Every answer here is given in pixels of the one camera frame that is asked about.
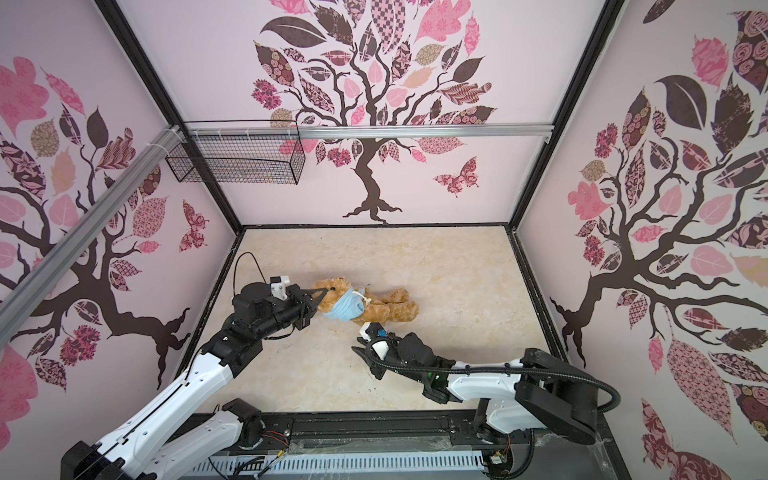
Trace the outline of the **light blue teddy shirt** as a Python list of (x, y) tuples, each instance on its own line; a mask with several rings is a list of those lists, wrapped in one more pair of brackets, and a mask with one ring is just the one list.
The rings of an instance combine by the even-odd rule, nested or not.
[(331, 320), (350, 322), (364, 314), (368, 301), (363, 289), (347, 290), (324, 316)]

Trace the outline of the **brown plush teddy bear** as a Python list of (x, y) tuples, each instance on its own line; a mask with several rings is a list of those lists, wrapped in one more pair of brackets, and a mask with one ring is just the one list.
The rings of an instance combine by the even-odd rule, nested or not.
[(344, 277), (319, 280), (313, 284), (312, 288), (328, 289), (327, 295), (319, 306), (319, 312), (323, 316), (347, 290), (363, 289), (369, 299), (365, 312), (361, 317), (350, 321), (358, 325), (366, 322), (407, 323), (415, 320), (420, 312), (419, 305), (410, 298), (408, 291), (402, 288), (377, 295), (366, 287), (354, 287)]

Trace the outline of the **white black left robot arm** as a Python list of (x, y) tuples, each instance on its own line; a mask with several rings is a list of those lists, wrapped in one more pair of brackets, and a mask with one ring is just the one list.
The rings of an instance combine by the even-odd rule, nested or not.
[(178, 479), (201, 460), (264, 441), (261, 412), (242, 399), (224, 404), (179, 438), (174, 433), (261, 353), (282, 330), (302, 330), (327, 291), (251, 283), (232, 299), (233, 313), (177, 377), (145, 407), (95, 444), (77, 442), (62, 457), (63, 479)]

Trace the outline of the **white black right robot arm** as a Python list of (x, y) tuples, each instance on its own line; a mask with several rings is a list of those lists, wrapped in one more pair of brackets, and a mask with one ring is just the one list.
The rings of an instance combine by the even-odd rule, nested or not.
[(596, 380), (541, 349), (528, 348), (505, 363), (470, 364), (435, 354), (414, 333), (398, 336), (378, 323), (364, 325), (357, 342), (352, 351), (378, 380), (398, 374), (438, 404), (476, 400), (479, 436), (546, 429), (576, 444), (596, 441)]

